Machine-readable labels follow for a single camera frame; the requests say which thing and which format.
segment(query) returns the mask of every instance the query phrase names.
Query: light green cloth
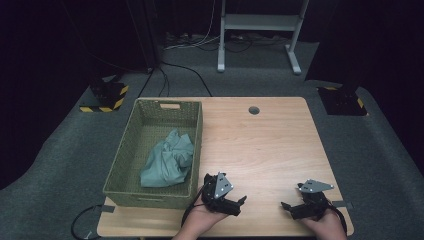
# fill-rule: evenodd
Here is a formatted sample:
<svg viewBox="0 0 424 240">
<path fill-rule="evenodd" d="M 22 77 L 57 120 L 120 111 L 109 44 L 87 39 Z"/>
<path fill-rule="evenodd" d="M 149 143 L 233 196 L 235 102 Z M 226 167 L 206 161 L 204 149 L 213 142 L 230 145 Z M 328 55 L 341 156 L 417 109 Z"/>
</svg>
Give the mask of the light green cloth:
<svg viewBox="0 0 424 240">
<path fill-rule="evenodd" d="M 173 129 L 150 152 L 140 172 L 142 187 L 167 187 L 184 182 L 193 162 L 194 146 L 187 134 L 178 136 Z"/>
</svg>

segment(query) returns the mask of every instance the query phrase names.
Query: white metal stand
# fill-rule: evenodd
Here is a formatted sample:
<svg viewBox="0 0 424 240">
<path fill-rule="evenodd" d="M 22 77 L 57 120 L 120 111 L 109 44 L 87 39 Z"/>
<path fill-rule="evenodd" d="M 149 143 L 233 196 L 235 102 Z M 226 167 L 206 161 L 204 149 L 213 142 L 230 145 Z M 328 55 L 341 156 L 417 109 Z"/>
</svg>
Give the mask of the white metal stand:
<svg viewBox="0 0 424 240">
<path fill-rule="evenodd" d="M 221 11 L 221 31 L 218 49 L 218 72 L 225 71 L 225 43 L 224 33 L 226 29 L 239 30 L 272 30 L 272 31 L 292 31 L 291 43 L 287 44 L 286 51 L 289 56 L 293 72 L 300 75 L 299 63 L 297 62 L 294 48 L 299 37 L 305 12 L 309 0 L 303 0 L 299 15 L 254 15 L 254 14 L 225 14 L 226 0 L 222 0 Z"/>
</svg>

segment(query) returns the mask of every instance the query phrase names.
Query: gray floor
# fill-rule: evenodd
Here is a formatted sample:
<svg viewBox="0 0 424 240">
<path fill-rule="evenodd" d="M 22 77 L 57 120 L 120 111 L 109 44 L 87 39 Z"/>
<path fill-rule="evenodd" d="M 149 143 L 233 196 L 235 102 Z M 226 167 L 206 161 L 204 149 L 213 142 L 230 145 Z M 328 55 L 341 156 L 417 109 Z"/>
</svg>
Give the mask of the gray floor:
<svg viewBox="0 0 424 240">
<path fill-rule="evenodd" d="M 233 50 L 245 46 L 227 44 Z M 196 70 L 213 96 L 305 98 L 344 200 L 353 205 L 349 214 L 355 233 L 349 239 L 424 239 L 422 175 L 372 96 L 365 89 L 357 91 L 368 116 L 327 115 L 316 87 L 338 85 L 325 79 L 304 81 L 318 44 L 298 43 L 300 76 L 293 75 L 283 47 L 227 52 L 225 73 L 216 71 L 217 51 L 173 49 L 163 53 L 163 60 Z M 166 65 L 162 69 L 170 97 L 208 96 L 193 72 Z M 132 103 L 147 77 L 138 73 L 123 77 L 129 90 L 119 111 L 82 113 L 76 103 L 28 172 L 0 191 L 0 239 L 73 239 L 70 228 L 78 213 L 104 201 L 103 184 Z M 158 96 L 163 83 L 162 73 L 155 71 L 141 96 Z M 94 234 L 97 220 L 98 211 L 83 215 L 77 232 Z"/>
</svg>

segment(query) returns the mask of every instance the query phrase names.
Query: plastic crate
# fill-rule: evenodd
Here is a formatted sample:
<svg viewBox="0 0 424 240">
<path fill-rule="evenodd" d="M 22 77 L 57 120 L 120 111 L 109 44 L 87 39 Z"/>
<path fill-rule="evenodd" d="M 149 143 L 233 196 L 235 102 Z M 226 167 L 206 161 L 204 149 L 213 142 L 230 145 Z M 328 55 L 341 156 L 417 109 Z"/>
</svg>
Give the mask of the plastic crate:
<svg viewBox="0 0 424 240">
<path fill-rule="evenodd" d="M 194 145 L 190 172 L 181 184 L 160 188 L 141 187 L 140 171 L 150 151 L 173 128 L 178 129 L 180 136 L 187 133 Z M 201 102 L 137 99 L 103 193 L 118 206 L 187 208 L 197 194 L 202 129 Z"/>
</svg>

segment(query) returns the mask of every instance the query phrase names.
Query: human hand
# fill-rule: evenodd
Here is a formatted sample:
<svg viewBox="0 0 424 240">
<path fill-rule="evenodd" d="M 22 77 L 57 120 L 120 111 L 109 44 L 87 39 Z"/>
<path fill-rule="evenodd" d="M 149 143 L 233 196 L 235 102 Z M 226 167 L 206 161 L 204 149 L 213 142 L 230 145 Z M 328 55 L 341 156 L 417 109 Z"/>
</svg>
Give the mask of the human hand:
<svg viewBox="0 0 424 240">
<path fill-rule="evenodd" d="M 173 240 L 197 239 L 200 235 L 209 231 L 217 222 L 228 217 L 228 214 L 209 211 L 203 205 L 201 195 L 197 198 L 194 205 L 196 207 L 190 211 L 184 225 L 178 231 L 177 235 L 172 238 Z"/>
<path fill-rule="evenodd" d="M 327 209 L 320 220 L 312 217 L 299 220 L 311 229 L 320 240 L 346 240 L 346 233 L 337 214 Z"/>
</svg>

